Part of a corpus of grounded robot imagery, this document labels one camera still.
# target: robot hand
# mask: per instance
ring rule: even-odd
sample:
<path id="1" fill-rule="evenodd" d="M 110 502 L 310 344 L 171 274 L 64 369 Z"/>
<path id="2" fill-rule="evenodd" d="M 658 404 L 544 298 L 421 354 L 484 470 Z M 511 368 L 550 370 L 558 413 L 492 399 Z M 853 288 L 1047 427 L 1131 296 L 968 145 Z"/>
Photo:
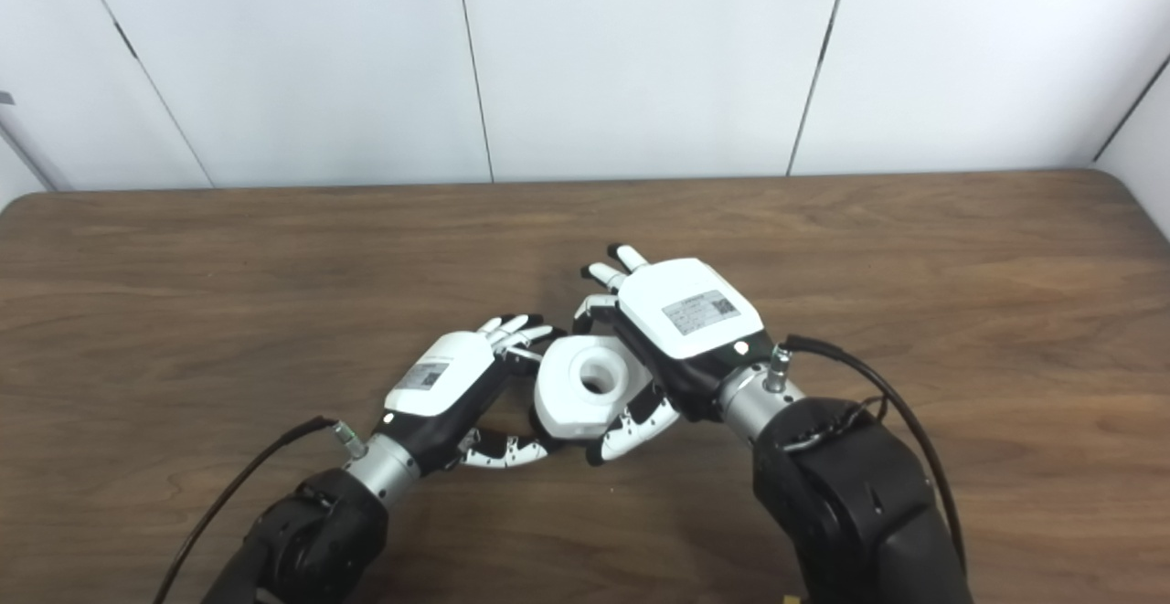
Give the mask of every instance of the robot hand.
<path id="1" fill-rule="evenodd" d="M 384 549 L 390 508 L 419 479 L 460 462 L 508 467 L 546 455 L 539 440 L 509 438 L 475 425 L 509 376 L 536 372 L 541 356 L 530 346 L 563 334 L 543 325 L 539 316 L 522 315 L 440 337 L 386 396 L 369 441 L 344 424 L 333 425 L 352 459 L 343 468 L 310 476 L 269 507 L 204 603 L 252 604 L 259 590 L 284 604 L 339 603 Z M 322 421 L 328 426 L 328 420 L 318 419 L 308 430 Z M 296 433 L 281 441 L 288 444 Z M 222 499 L 211 514 L 221 505 Z M 179 562 L 208 519 L 180 550 Z M 165 596 L 173 570 L 156 602 Z"/>
<path id="2" fill-rule="evenodd" d="M 585 298 L 573 332 L 612 325 L 689 420 L 724 421 L 752 449 L 756 497 L 789 534 L 814 604 L 971 604 L 958 516 L 937 454 L 910 409 L 868 365 L 824 342 L 772 344 L 756 309 L 697 259 L 649 263 L 625 245 L 581 269 L 608 294 Z M 789 379 L 793 352 L 860 371 L 882 391 L 861 403 L 806 398 Z M 868 406 L 881 401 L 878 417 Z M 893 404 L 930 464 L 881 420 Z"/>
<path id="3" fill-rule="evenodd" d="M 773 350 L 756 308 L 697 259 L 649 263 L 617 243 L 608 253 L 627 273 L 606 263 L 581 269 L 610 293 L 585 298 L 573 334 L 587 332 L 594 320 L 612 325 L 683 417 L 723 420 L 720 387 L 752 368 L 762 371 Z"/>

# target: wood grain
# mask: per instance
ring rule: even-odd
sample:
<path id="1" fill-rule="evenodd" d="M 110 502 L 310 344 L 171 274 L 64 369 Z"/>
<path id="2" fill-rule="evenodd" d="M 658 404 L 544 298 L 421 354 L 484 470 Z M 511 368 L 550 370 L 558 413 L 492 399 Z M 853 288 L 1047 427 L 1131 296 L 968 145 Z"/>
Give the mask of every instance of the wood grain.
<path id="1" fill-rule="evenodd" d="M 1170 248 L 1087 172 L 68 193 L 0 218 L 0 602 L 147 600 L 247 459 L 317 413 L 372 424 L 439 335 L 567 324 L 624 240 L 706 259 L 773 336 L 840 343 L 936 438 L 980 604 L 1170 598 Z M 807 392 L 860 396 L 801 359 Z M 521 424 L 530 387 L 491 413 Z M 270 501 L 343 457 L 278 454 L 172 596 L 195 602 Z M 800 591 L 748 454 L 680 425 L 427 479 L 357 602 L 778 602 Z"/>

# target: hole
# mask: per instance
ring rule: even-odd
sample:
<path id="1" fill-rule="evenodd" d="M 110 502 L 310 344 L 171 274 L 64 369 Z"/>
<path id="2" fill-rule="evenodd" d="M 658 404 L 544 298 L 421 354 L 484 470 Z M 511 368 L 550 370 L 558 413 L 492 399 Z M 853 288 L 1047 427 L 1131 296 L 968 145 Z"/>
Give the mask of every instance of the hole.
<path id="1" fill-rule="evenodd" d="M 619 375 L 600 359 L 586 358 L 581 364 L 581 386 L 590 393 L 607 394 L 618 387 Z"/>
<path id="2" fill-rule="evenodd" d="M 585 389 L 591 393 L 605 393 L 605 390 L 601 389 L 601 380 L 597 378 L 581 378 L 581 384 L 585 385 Z"/>
<path id="3" fill-rule="evenodd" d="M 882 505 L 881 499 L 878 496 L 878 493 L 874 490 L 874 486 L 872 486 L 869 483 L 866 483 L 866 490 L 869 493 L 869 500 L 874 505 L 874 513 L 878 513 L 879 515 L 881 515 L 882 513 L 885 513 L 886 512 L 886 507 Z"/>

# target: black cable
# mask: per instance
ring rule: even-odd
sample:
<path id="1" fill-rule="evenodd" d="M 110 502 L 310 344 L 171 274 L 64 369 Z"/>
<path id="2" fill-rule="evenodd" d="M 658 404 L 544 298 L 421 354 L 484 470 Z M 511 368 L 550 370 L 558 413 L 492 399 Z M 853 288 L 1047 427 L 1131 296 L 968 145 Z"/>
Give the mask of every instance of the black cable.
<path id="1" fill-rule="evenodd" d="M 811 352 L 844 363 L 858 373 L 865 376 L 867 380 L 873 383 L 873 385 L 881 391 L 885 398 L 889 399 L 889 403 L 894 405 L 894 410 L 897 410 L 897 413 L 906 421 L 906 426 L 910 430 L 910 434 L 913 434 L 914 439 L 917 440 L 918 446 L 922 448 L 922 454 L 927 459 L 928 466 L 930 466 L 930 473 L 934 476 L 935 486 L 938 488 L 938 496 L 943 502 L 943 512 L 947 515 L 947 526 L 950 527 L 951 543 L 955 545 L 955 552 L 958 555 L 958 562 L 962 567 L 963 574 L 966 574 L 966 549 L 963 543 L 963 528 L 959 526 L 958 507 L 955 505 L 955 495 L 951 493 L 950 481 L 947 480 L 947 472 L 943 471 L 942 460 L 938 459 L 938 453 L 935 451 L 935 446 L 931 444 L 930 437 L 927 435 L 927 431 L 922 427 L 922 423 L 918 421 L 918 417 L 915 417 L 914 411 L 910 410 L 910 405 L 907 405 L 906 400 L 903 400 L 897 393 L 897 390 L 886 382 L 880 373 L 874 371 L 872 366 L 849 355 L 839 346 L 820 339 L 789 335 L 784 343 L 780 344 L 780 348 L 791 352 Z"/>
<path id="2" fill-rule="evenodd" d="M 264 462 L 264 460 L 268 460 L 274 453 L 276 453 L 276 451 L 280 451 L 281 447 L 292 444 L 310 433 L 328 428 L 336 423 L 337 420 L 335 419 L 326 419 L 325 417 L 319 416 L 314 417 L 304 424 L 290 428 L 288 432 L 277 438 L 276 441 L 271 442 L 267 449 L 260 451 L 260 454 L 253 458 L 252 462 L 248 462 L 248 466 L 245 467 L 243 471 L 240 472 L 240 474 L 233 479 L 226 488 L 223 488 L 223 492 L 221 492 L 218 497 L 215 497 L 211 508 L 204 513 L 199 523 L 195 524 L 195 528 L 191 529 L 191 534 L 188 534 L 187 538 L 183 541 L 181 545 L 179 545 L 179 551 L 174 555 L 174 558 L 172 558 L 171 567 L 167 568 L 166 575 L 163 577 L 163 583 L 158 586 L 158 593 L 154 595 L 154 604 L 163 604 L 163 600 L 166 599 L 166 593 L 171 591 L 171 584 L 173 584 L 174 578 L 179 576 L 179 568 L 181 568 L 183 562 L 187 560 L 187 554 L 191 554 L 191 549 L 194 547 L 195 541 L 199 540 L 204 529 L 206 529 L 207 524 L 211 523 L 212 517 L 214 517 L 215 514 L 219 513 L 220 508 L 227 503 L 227 500 L 235 494 L 235 490 L 243 485 L 243 481 L 248 480 L 248 476 L 250 476 L 252 473 Z"/>

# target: robotic arm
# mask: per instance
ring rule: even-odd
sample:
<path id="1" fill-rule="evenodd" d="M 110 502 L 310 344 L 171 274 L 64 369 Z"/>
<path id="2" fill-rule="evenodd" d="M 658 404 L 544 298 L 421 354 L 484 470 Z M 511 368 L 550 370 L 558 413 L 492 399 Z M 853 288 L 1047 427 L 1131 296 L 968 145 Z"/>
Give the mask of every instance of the robotic arm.
<path id="1" fill-rule="evenodd" d="M 625 245 L 608 254 L 625 272 L 606 263 L 581 269 L 608 293 L 585 300 L 573 332 L 587 332 L 594 320 L 612 325 L 656 384 L 644 407 L 669 404 L 691 421 L 723 421 L 748 442 L 756 499 L 792 538 L 814 604 L 971 604 L 937 455 L 881 376 L 824 342 L 773 344 L 751 303 L 697 259 L 649 263 Z M 853 366 L 883 396 L 806 397 L 787 377 L 799 351 Z M 892 403 L 924 440 L 949 535 L 918 459 L 881 425 L 883 412 L 868 412 L 878 400 L 882 411 Z M 633 413 L 631 405 L 624 417 Z"/>
<path id="2" fill-rule="evenodd" d="M 204 603 L 252 604 L 260 590 L 285 604 L 340 603 L 384 549 L 390 509 L 419 479 L 460 462 L 508 467 L 548 455 L 542 440 L 475 427 L 508 376 L 536 372 L 541 356 L 529 346 L 563 334 L 541 323 L 498 317 L 445 335 L 386 396 L 369 441 L 336 424 L 351 460 L 269 507 Z"/>
<path id="3" fill-rule="evenodd" d="M 226 495 L 298 432 L 332 424 L 351 460 L 269 507 L 205 604 L 252 604 L 260 591 L 284 604 L 340 603 L 384 549 L 390 509 L 419 479 L 460 464 L 524 465 L 563 442 L 585 445 L 589 462 L 601 465 L 680 417 L 722 421 L 751 449 L 756 497 L 792 538 L 813 604 L 972 603 L 938 458 L 881 376 L 824 342 L 790 336 L 773 344 L 751 303 L 697 259 L 649 263 L 624 245 L 611 246 L 610 255 L 625 272 L 606 263 L 581 270 L 607 293 L 586 297 L 574 315 L 576 336 L 544 355 L 530 348 L 563 332 L 535 315 L 494 318 L 439 338 L 386 396 L 367 441 L 323 419 L 285 434 L 197 526 L 156 604 Z M 583 336 L 594 321 L 617 338 Z M 806 397 L 789 379 L 797 352 L 852 366 L 881 396 L 860 403 Z M 476 427 L 512 375 L 537 376 L 536 437 Z M 882 425 L 888 405 L 922 446 L 930 479 Z"/>

